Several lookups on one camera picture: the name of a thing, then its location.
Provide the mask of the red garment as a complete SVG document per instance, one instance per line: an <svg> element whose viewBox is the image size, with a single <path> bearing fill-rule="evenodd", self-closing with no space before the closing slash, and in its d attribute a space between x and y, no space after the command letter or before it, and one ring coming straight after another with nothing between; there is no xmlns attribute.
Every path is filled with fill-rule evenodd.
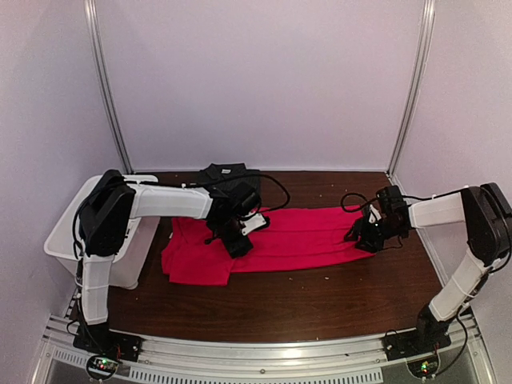
<svg viewBox="0 0 512 384"><path fill-rule="evenodd" d="M254 248L231 258L203 220L175 218L167 247L161 253L162 271L172 283L226 286L232 274L306 270L334 266L375 256L344 240L360 213L340 208L285 209L271 212L270 226L250 233Z"/></svg>

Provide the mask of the dark pinstriped shirt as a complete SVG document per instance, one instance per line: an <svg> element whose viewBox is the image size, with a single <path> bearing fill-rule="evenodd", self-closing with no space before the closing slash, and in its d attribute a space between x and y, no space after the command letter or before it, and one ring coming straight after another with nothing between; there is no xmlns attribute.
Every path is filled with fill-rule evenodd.
<svg viewBox="0 0 512 384"><path fill-rule="evenodd" d="M245 163L215 164L198 172L197 184L211 184L219 190L229 191L241 183L245 183L261 192L260 171L248 169Z"/></svg>

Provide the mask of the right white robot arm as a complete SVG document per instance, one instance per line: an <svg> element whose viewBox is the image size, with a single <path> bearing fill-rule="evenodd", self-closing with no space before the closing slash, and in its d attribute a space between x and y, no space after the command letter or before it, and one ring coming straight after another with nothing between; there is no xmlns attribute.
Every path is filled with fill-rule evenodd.
<svg viewBox="0 0 512 384"><path fill-rule="evenodd" d="M369 253L384 250L392 238L407 238L411 231L455 242L440 248L456 253L452 275L421 310L410 336L410 346L421 354L440 341L441 331L511 258L511 206L494 182L426 198L406 195L396 185L386 186L358 206L342 204L341 208L360 215L344 239Z"/></svg>

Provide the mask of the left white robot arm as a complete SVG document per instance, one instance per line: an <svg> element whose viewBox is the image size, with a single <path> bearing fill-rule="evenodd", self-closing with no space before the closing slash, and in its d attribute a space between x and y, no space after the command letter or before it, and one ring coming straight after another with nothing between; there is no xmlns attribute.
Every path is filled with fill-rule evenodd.
<svg viewBox="0 0 512 384"><path fill-rule="evenodd" d="M222 191L216 182L165 186L155 181L129 181L116 170L101 176L80 203L72 224L78 259L83 340L98 355L115 347L108 323L108 291L114 257L126 240L131 220L145 217L192 218L206 222L212 239L222 242L232 258L253 248L249 235L270 224L261 198L245 182Z"/></svg>

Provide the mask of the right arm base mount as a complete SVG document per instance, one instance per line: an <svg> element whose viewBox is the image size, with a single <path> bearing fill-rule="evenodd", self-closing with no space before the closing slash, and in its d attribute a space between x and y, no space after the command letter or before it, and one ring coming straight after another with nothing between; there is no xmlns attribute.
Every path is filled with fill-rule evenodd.
<svg viewBox="0 0 512 384"><path fill-rule="evenodd" d="M448 329L454 317L438 321L425 305L417 316L412 330L398 332L389 330L382 337L382 346L388 361L433 353L437 348L450 346Z"/></svg>

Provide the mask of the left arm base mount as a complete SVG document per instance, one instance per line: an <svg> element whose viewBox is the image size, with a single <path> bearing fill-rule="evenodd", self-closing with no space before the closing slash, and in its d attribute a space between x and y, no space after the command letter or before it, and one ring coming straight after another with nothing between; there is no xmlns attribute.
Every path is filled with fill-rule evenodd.
<svg viewBox="0 0 512 384"><path fill-rule="evenodd" d="M114 332L108 322L89 325L80 310L77 314L78 329L73 347L114 360L137 362L142 338L132 334Z"/></svg>

